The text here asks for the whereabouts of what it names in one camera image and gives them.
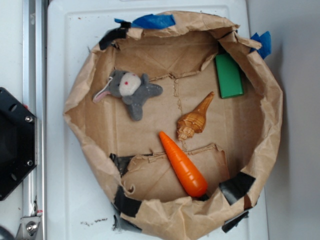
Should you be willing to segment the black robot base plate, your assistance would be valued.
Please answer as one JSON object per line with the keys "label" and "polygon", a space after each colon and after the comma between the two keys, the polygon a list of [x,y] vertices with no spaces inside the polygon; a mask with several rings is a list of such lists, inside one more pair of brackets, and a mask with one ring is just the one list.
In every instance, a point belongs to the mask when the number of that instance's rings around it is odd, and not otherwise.
{"label": "black robot base plate", "polygon": [[0,88],[0,200],[4,201],[36,166],[36,117]]}

